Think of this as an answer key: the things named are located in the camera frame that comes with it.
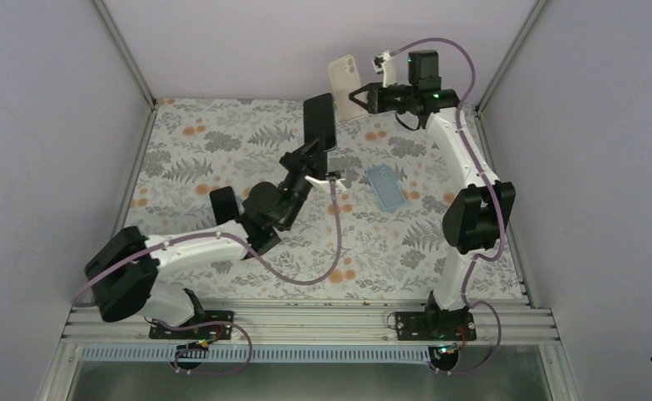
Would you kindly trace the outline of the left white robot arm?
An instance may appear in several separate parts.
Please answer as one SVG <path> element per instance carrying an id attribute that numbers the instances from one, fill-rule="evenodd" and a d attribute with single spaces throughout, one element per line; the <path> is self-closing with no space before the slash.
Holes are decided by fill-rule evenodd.
<path id="1" fill-rule="evenodd" d="M 97 307 L 106 322 L 142 316 L 172 327 L 183 338 L 197 336 L 204 313 L 197 295 L 165 284 L 168 273 L 213 262 L 261 260 L 292 228 L 314 187 L 335 190 L 327 174 L 326 139 L 306 140 L 279 163 L 287 171 L 278 185 L 263 181 L 251 188 L 239 211 L 224 206 L 227 221 L 218 226 L 173 235 L 144 235 L 137 226 L 118 231 L 84 268 L 87 282 L 75 307 Z"/>

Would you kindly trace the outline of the light blue phone case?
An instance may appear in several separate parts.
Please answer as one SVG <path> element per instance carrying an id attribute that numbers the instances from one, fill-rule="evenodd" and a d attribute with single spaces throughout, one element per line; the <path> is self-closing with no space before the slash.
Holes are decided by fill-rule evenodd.
<path id="1" fill-rule="evenodd" d="M 400 184 L 388 165 L 375 165 L 367 169 L 365 174 L 385 211 L 392 211 L 406 204 Z"/>

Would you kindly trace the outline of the black phone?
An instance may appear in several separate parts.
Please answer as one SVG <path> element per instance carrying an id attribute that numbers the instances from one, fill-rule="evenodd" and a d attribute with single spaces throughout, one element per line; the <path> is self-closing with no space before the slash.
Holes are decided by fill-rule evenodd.
<path id="1" fill-rule="evenodd" d="M 237 198 L 231 186 L 224 186 L 209 193 L 211 207 L 216 224 L 222 225 L 234 220 L 239 216 L 240 211 Z"/>

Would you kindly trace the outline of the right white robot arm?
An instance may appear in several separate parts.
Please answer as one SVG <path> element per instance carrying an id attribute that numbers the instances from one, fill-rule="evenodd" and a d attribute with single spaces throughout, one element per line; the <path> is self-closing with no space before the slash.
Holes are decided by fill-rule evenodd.
<path id="1" fill-rule="evenodd" d="M 419 128 L 435 140 L 460 186 L 442 217 L 448 247 L 441 278 L 423 312 L 397 315 L 404 319 L 401 340 L 444 340 L 464 335 L 474 324 L 470 280 L 479 261 L 494 262 L 502 256 L 516 190 L 512 183 L 500 181 L 484 161 L 465 126 L 460 97 L 442 87 L 437 52 L 409 53 L 407 84 L 397 84 L 393 57 L 391 52 L 374 57 L 382 82 L 354 90 L 349 100 L 369 114 L 414 115 Z"/>

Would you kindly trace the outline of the cream phone case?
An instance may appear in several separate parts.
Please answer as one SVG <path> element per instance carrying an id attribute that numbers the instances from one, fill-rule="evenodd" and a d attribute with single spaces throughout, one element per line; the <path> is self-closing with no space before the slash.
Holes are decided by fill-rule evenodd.
<path id="1" fill-rule="evenodd" d="M 338 122 L 348 122 L 366 115 L 366 110 L 353 102 L 349 95 L 360 89 L 359 71 L 352 55 L 348 54 L 331 62 L 327 67 L 334 111 Z"/>

